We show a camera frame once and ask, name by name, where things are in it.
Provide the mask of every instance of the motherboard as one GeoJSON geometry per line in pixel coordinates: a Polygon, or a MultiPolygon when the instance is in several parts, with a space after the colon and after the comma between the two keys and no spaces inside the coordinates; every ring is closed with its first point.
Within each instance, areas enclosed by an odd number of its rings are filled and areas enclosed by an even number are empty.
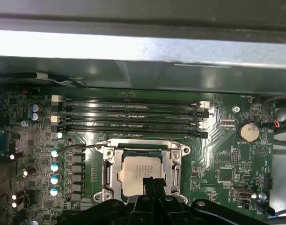
{"type": "Polygon", "coordinates": [[[188,205],[207,199],[264,220],[267,122],[250,95],[0,90],[0,224],[54,225],[111,198],[127,202],[151,176],[188,205]]]}

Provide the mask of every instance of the red wire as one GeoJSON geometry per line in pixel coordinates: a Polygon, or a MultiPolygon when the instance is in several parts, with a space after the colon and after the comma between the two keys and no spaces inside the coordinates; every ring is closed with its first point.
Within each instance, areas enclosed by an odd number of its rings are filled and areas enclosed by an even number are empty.
{"type": "Polygon", "coordinates": [[[279,124],[279,122],[278,121],[274,121],[274,125],[275,125],[275,128],[279,128],[280,127],[280,124],[279,124]]]}

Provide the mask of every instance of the metal socket frame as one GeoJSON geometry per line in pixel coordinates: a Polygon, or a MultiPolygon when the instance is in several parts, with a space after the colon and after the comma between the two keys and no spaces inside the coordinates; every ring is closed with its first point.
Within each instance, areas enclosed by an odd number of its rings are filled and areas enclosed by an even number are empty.
{"type": "Polygon", "coordinates": [[[142,139],[109,139],[97,144],[104,144],[96,150],[103,154],[102,191],[94,195],[98,203],[108,199],[122,201],[122,183],[118,180],[118,174],[122,170],[124,151],[159,152],[162,155],[163,172],[167,186],[167,195],[180,196],[181,161],[182,157],[189,155],[191,148],[174,141],[166,140],[142,140],[142,139]],[[139,144],[144,148],[121,148],[121,144],[139,144]],[[166,149],[155,149],[154,146],[167,146],[166,149]]]}

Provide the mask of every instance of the capacitor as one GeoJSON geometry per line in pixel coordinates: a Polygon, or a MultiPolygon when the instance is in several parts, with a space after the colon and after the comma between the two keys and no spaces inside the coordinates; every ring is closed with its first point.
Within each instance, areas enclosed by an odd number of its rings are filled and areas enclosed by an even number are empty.
{"type": "Polygon", "coordinates": [[[62,137],[63,137],[63,133],[58,132],[58,133],[56,134],[56,137],[57,137],[58,139],[62,138],[62,137]]]}
{"type": "Polygon", "coordinates": [[[24,202],[24,198],[20,197],[12,203],[12,207],[17,208],[19,205],[23,204],[23,202],[24,202]]]}
{"type": "Polygon", "coordinates": [[[35,217],[29,225],[42,225],[42,218],[35,217]]]}
{"type": "Polygon", "coordinates": [[[21,127],[26,128],[26,127],[28,127],[29,123],[26,120],[22,120],[20,125],[21,125],[21,127]]]}
{"type": "Polygon", "coordinates": [[[30,119],[32,121],[39,121],[39,120],[41,120],[41,118],[42,118],[42,115],[35,113],[35,112],[30,115],[30,119]]]}
{"type": "Polygon", "coordinates": [[[60,185],[56,185],[53,188],[50,189],[50,195],[51,196],[57,196],[58,193],[61,191],[62,187],[60,185]]]}
{"type": "Polygon", "coordinates": [[[62,175],[60,175],[59,173],[55,174],[53,177],[51,177],[50,179],[50,183],[53,185],[56,185],[59,181],[62,180],[62,175]]]}
{"type": "Polygon", "coordinates": [[[55,162],[55,163],[53,163],[53,164],[51,165],[51,170],[52,170],[53,172],[56,172],[56,171],[58,171],[61,167],[62,167],[62,163],[58,161],[58,162],[55,162]]]}
{"type": "Polygon", "coordinates": [[[20,190],[20,191],[16,192],[14,195],[12,195],[12,199],[16,200],[16,199],[22,197],[23,195],[25,195],[25,191],[24,190],[20,190]]]}
{"type": "Polygon", "coordinates": [[[11,160],[19,159],[19,158],[22,158],[23,156],[24,156],[24,153],[20,151],[20,152],[16,152],[14,154],[11,154],[10,159],[11,160]]]}
{"type": "Polygon", "coordinates": [[[30,169],[27,169],[27,170],[23,171],[23,176],[27,177],[29,175],[33,175],[36,171],[37,171],[37,168],[32,167],[30,169]]]}
{"type": "Polygon", "coordinates": [[[59,153],[61,152],[61,150],[62,150],[61,148],[53,149],[51,151],[51,156],[54,157],[54,158],[58,157],[59,153]]]}
{"type": "Polygon", "coordinates": [[[34,112],[34,113],[37,113],[37,112],[39,112],[39,111],[42,110],[42,107],[41,107],[41,105],[39,105],[39,104],[33,104],[33,105],[30,107],[30,110],[31,110],[32,112],[34,112]]]}

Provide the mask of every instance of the cpu socket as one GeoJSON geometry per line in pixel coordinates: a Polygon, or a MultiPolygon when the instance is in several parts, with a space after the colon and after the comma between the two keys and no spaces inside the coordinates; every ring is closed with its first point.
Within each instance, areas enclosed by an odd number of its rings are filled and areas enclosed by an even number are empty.
{"type": "Polygon", "coordinates": [[[102,191],[94,195],[96,202],[143,194],[143,178],[164,178],[167,195],[180,196],[181,161],[190,154],[188,146],[174,141],[109,139],[97,151],[103,154],[102,191]]]}

